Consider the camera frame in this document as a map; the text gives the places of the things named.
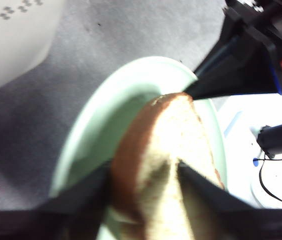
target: white object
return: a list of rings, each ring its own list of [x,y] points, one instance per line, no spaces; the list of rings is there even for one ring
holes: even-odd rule
[[[47,56],[65,0],[0,0],[0,87]]]
[[[256,130],[282,124],[282,95],[236,95],[227,99],[217,113],[225,135],[228,191],[256,208],[282,208],[282,202],[261,187],[259,170],[253,158],[260,153]],[[266,161],[262,170],[264,185],[282,199],[282,161]]]

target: bread slice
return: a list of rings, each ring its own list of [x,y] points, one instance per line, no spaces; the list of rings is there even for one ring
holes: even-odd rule
[[[186,93],[150,101],[119,143],[111,164],[111,182],[114,215],[124,222],[122,239],[195,239],[192,222],[198,216],[197,222],[204,225],[207,212],[204,202],[198,200],[194,204],[197,212],[189,220],[177,176],[179,160],[223,187],[205,129]],[[212,226],[200,223],[196,224],[198,231],[210,239]]]

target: floor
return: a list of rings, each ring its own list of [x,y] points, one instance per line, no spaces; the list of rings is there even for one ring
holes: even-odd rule
[[[0,88],[0,210],[32,208],[47,199],[71,126],[113,71],[145,56],[169,57],[194,69],[218,39],[224,5],[67,1],[47,59]]]

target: black cable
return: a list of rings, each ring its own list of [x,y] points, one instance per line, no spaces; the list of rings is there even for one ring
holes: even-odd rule
[[[269,159],[266,159],[266,155],[264,154],[264,158],[261,159],[261,158],[253,158],[253,162],[254,161],[282,161],[282,158],[279,158],[279,159],[274,159],[274,158],[270,158]]]
[[[265,164],[265,161],[266,161],[266,160],[270,160],[270,161],[282,161],[282,158],[281,158],[281,159],[272,159],[272,158],[266,159],[266,154],[264,154],[264,159],[259,159],[259,158],[255,158],[255,159],[257,159],[257,160],[262,160],[262,161],[263,161],[263,164],[262,164],[262,166],[261,166],[261,168],[260,168],[260,171],[259,171],[259,181],[260,181],[261,187],[262,187],[263,190],[264,190],[267,194],[269,194],[271,197],[273,197],[273,198],[279,200],[280,202],[282,202],[282,199],[280,199],[279,197],[277,197],[276,195],[274,195],[272,192],[270,192],[270,191],[267,189],[267,187],[264,185],[263,180],[262,180],[262,169],[263,169],[263,166],[264,166],[264,164]]]

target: plate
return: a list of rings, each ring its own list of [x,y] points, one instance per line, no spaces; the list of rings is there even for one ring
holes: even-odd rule
[[[89,99],[79,114],[52,178],[50,195],[77,183],[95,168],[112,158],[129,123],[151,99],[182,92],[197,80],[180,62],[161,56],[134,60],[110,75]],[[210,99],[194,101],[211,145],[220,177],[227,186],[223,135]],[[98,239],[116,239],[113,221],[102,224]]]

